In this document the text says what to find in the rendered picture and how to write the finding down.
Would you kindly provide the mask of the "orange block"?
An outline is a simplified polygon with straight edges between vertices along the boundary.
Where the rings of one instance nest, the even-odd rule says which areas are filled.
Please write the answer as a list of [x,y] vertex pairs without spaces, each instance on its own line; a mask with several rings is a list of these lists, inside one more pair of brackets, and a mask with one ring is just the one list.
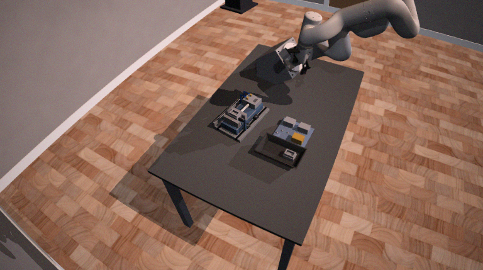
[[291,141],[296,144],[302,145],[302,143],[304,142],[304,137],[305,137],[304,135],[294,132],[294,135],[292,136]]

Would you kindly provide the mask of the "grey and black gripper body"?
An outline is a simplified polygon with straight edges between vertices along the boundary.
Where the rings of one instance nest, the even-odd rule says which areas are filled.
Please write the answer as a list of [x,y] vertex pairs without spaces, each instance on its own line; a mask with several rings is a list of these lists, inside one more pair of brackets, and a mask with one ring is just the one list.
[[298,48],[300,51],[300,53],[295,53],[295,56],[300,61],[300,63],[304,65],[306,63],[306,59],[309,59],[311,63],[311,59],[313,56],[313,47],[304,47],[297,43],[296,48]]

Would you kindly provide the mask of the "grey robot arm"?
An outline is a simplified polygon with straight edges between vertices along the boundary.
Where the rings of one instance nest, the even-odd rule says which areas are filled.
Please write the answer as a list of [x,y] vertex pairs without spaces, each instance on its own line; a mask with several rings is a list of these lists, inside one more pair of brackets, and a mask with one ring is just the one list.
[[[325,55],[336,61],[349,59],[352,54],[349,31],[369,38],[383,33],[390,22],[400,37],[414,38],[419,33],[414,0],[369,0],[339,9],[324,23],[321,21],[322,16],[316,12],[304,14],[298,43],[313,47],[311,60]],[[303,67],[300,61],[292,63],[294,53],[300,53],[296,46],[287,43],[279,52],[285,65],[295,72]]]

